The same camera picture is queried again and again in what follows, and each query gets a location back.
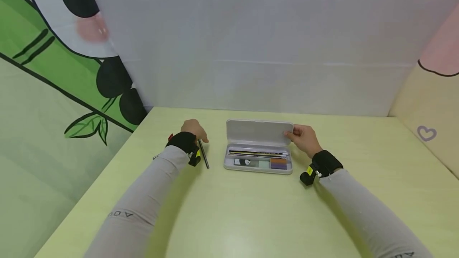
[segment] gray arm sleeve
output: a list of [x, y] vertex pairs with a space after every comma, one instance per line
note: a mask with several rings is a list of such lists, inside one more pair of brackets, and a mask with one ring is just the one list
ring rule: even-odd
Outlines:
[[161, 204], [173, 180], [189, 161], [183, 150], [166, 147], [120, 198], [84, 256], [144, 257]]
[[321, 178], [377, 258], [433, 257], [414, 233], [347, 170]]

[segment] hand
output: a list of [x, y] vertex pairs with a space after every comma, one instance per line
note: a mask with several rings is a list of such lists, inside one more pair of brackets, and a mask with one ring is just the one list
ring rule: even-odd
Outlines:
[[295, 125], [293, 133], [285, 132], [284, 135], [293, 141], [296, 146], [305, 152], [310, 159], [323, 149], [318, 143], [315, 131], [308, 125]]
[[181, 131], [187, 131], [188, 133], [192, 133], [196, 136], [196, 139], [202, 140], [205, 143], [209, 143], [206, 131], [202, 128], [202, 126], [196, 119], [186, 120], [182, 125]]

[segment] pink cartoon character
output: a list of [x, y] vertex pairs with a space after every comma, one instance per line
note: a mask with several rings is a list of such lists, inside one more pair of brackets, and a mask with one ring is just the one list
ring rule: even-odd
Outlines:
[[435, 34], [418, 63], [424, 70], [440, 76], [459, 75], [459, 5]]

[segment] table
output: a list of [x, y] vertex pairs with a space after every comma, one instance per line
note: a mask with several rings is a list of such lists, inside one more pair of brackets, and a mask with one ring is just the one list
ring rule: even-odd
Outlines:
[[353, 226], [320, 187], [299, 175], [310, 160], [293, 144], [293, 174], [223, 168], [226, 120], [312, 125], [325, 149], [386, 203], [435, 257], [459, 251], [459, 181], [394, 117], [155, 107], [36, 257], [82, 257], [115, 202], [195, 117], [208, 132], [210, 169], [186, 167], [161, 209], [147, 256], [167, 258], [368, 257]]

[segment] white backdrop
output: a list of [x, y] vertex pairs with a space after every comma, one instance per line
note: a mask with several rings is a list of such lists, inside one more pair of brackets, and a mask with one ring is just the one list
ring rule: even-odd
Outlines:
[[96, 0], [147, 108], [386, 116], [459, 0]]

